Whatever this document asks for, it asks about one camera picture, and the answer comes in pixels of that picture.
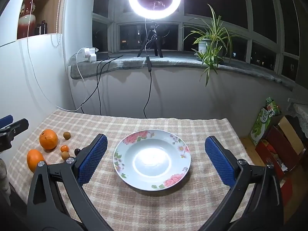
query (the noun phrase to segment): blue gripper pad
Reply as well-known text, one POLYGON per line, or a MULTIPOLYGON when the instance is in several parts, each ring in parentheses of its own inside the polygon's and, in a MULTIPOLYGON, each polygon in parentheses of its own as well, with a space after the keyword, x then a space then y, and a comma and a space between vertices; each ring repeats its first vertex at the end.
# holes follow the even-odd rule
POLYGON ((213 163, 222 182, 225 185, 232 187, 236 181, 234 177, 234 168, 232 167, 226 156, 220 151, 218 144, 215 143, 212 137, 208 137, 205 140, 205 152, 213 163))
POLYGON ((3 117, 0 119, 0 128, 3 128, 7 125, 10 125, 13 123, 13 116, 8 115, 6 117, 3 117))
POLYGON ((94 171, 107 150, 107 145, 107 137, 102 136, 80 165, 77 179, 80 186, 90 181, 94 171))

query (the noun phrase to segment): floral plate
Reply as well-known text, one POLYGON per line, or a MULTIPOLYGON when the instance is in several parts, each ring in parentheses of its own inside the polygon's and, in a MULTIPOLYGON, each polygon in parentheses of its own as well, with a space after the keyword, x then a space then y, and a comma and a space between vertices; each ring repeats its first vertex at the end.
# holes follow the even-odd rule
POLYGON ((174 186, 187 174, 190 163, 190 151, 182 139, 155 129, 125 137, 113 155, 113 164, 121 179, 146 191, 174 186))

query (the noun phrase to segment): white flower pot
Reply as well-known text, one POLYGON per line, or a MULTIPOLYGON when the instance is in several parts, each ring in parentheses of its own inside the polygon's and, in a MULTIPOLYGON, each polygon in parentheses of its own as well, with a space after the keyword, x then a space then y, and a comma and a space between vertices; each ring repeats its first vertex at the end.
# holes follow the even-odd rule
POLYGON ((199 42, 198 44, 198 51, 202 54, 206 53, 206 50, 207 50, 207 46, 208 44, 211 44, 211 40, 202 40, 199 42))

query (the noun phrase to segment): potted plant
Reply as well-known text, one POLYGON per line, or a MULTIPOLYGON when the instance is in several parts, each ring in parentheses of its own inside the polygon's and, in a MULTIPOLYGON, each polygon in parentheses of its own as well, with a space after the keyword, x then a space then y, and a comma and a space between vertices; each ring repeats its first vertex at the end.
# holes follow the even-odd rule
POLYGON ((214 70, 215 73, 217 74, 216 68, 218 67, 219 62, 223 61, 221 54, 222 49, 223 48, 226 49, 226 54, 229 52, 230 54, 229 61, 231 59, 231 53, 232 53, 232 40, 231 40, 232 35, 230 35, 229 31, 222 26, 223 22, 221 22, 221 16, 216 18, 216 14, 213 8, 209 4, 208 6, 212 11, 212 16, 213 16, 210 24, 208 24, 201 18, 195 18, 198 20, 202 20, 204 22, 206 26, 204 30, 200 30, 196 27, 187 26, 189 28, 194 29, 188 36, 193 34, 198 35, 198 38, 196 38, 193 44, 199 44, 199 50, 198 51, 195 49, 192 50, 195 51, 198 57, 202 60, 202 65, 205 64, 207 66, 207 68, 203 72, 203 74, 206 73, 205 86, 207 86, 208 84, 210 71, 214 70))

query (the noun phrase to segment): red vase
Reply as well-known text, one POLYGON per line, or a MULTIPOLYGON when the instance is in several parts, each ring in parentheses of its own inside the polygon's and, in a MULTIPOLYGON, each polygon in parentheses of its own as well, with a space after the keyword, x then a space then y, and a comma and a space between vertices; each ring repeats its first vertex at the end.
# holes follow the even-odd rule
POLYGON ((19 20, 18 20, 17 39, 27 37, 29 21, 30 21, 29 36, 34 35, 36 18, 33 13, 35 11, 36 1, 37 0, 33 0, 32 12, 30 11, 31 10, 31 0, 23 1, 23 4, 20 9, 19 20))

